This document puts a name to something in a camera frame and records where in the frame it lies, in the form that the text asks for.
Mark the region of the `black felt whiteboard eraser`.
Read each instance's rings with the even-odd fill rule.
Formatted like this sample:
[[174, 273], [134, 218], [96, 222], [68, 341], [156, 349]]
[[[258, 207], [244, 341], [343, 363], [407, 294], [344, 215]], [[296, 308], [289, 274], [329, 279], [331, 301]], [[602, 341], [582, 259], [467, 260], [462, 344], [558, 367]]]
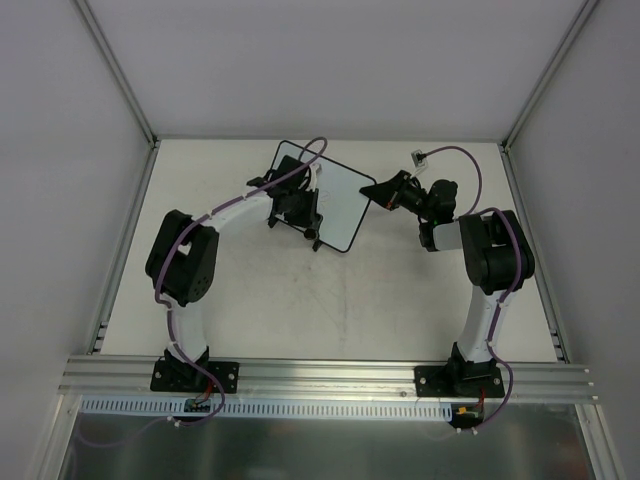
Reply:
[[313, 229], [313, 228], [307, 228], [304, 233], [304, 238], [308, 241], [318, 241], [319, 240], [319, 231], [317, 229]]

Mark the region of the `white whiteboard black frame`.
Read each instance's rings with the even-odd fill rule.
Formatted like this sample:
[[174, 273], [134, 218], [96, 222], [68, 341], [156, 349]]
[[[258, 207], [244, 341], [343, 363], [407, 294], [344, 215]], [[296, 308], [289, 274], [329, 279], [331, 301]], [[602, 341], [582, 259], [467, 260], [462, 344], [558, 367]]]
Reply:
[[324, 155], [314, 163], [322, 165], [317, 187], [317, 211], [323, 216], [319, 230], [322, 246], [346, 253], [370, 205], [370, 200], [359, 190], [376, 184], [376, 180]]

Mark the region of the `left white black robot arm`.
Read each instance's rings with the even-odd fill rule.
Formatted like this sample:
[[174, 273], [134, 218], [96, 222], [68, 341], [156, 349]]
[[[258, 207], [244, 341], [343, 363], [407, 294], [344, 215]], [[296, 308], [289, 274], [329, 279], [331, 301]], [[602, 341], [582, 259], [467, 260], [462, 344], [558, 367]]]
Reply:
[[179, 210], [167, 213], [145, 264], [157, 303], [168, 315], [168, 358], [177, 362], [174, 378], [188, 390], [208, 381], [208, 344], [202, 314], [194, 305], [213, 284], [220, 240], [257, 223], [282, 220], [300, 229], [317, 249], [323, 216], [318, 212], [321, 166], [286, 158], [249, 190], [195, 219]]

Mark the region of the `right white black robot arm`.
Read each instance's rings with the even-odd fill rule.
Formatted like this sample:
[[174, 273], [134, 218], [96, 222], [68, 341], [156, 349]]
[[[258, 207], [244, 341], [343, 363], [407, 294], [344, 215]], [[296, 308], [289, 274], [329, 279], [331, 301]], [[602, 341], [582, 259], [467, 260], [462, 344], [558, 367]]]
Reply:
[[407, 171], [360, 189], [389, 211], [404, 208], [416, 215], [420, 244], [427, 251], [461, 251], [472, 285], [465, 325], [446, 363], [414, 368], [416, 394], [503, 398], [497, 338], [512, 296], [535, 272], [535, 259], [513, 211], [487, 209], [455, 218], [457, 191], [456, 182], [444, 179], [426, 190]]

